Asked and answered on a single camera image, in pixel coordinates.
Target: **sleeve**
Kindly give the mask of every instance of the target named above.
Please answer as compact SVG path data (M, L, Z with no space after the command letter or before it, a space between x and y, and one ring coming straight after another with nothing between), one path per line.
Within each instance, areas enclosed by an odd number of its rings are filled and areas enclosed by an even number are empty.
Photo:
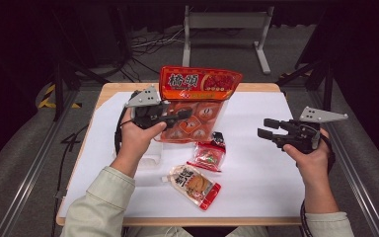
M353 232L345 212L327 214L306 213L306 220L313 237L353 236Z
M61 236L120 236L134 189L133 179L114 168L104 168L85 196L69 206Z

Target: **white paper sheet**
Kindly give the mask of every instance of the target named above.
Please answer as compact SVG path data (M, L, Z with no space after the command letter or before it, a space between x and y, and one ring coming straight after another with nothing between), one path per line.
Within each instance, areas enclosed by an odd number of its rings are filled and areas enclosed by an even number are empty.
M85 191L101 169L110 165L114 149L114 130L123 104L131 93L117 93L94 114L81 157L69 190L60 208L67 208ZM136 191L126 217L293 217L298 216L304 187L295 162L269 140L257 136L264 119L292 119L282 93L236 92L229 100L215 130L223 133L226 158L221 173L200 171L222 189L207 211L200 210L162 182L170 169L185 164L193 144L163 144L162 155L152 169L136 173ZM273 130L274 133L286 133Z

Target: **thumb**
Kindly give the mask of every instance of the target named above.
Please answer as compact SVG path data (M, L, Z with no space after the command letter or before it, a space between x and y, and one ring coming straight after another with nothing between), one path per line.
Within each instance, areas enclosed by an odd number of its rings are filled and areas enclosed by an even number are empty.
M301 160L301 158L304 156L303 153L301 153L301 151L297 150L297 148L295 148L294 146L292 145L289 145L289 144L285 144L283 146L283 149L284 151L291 157L293 158L293 160L295 160L297 163Z
M166 123L164 121L161 121L154 126L151 126L145 130L147 135L150 137L150 139L154 138L156 135L161 133L166 127Z

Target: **small snack bag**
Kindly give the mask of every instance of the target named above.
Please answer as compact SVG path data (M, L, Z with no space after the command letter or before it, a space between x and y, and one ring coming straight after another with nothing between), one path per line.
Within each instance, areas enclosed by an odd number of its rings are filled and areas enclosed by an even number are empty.
M221 172L221 164L226 155L226 145L223 134L218 131L212 133L211 142L197 142L193 157L187 164L206 170Z
M167 116L188 111L191 116L178 121L155 138L162 142L209 141L224 102L242 81L242 74L222 69L165 66L159 93L170 102Z
M172 186L202 210L207 210L221 186L202 175L195 167L174 167L169 175Z

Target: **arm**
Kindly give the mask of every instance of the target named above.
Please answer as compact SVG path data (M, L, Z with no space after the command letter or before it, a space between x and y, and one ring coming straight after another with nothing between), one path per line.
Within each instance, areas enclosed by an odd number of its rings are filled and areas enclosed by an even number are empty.
M122 121L130 119L130 110L127 110ZM122 126L118 155L101 171L85 196L70 205L61 236L119 236L125 210L134 192L133 178L138 162L150 140L165 127L164 122L144 130L132 122Z
M346 213L340 212L332 193L328 176L329 147L320 142L317 150L303 154L291 145L284 151L298 166L305 186L305 209L307 223L314 237L353 236Z

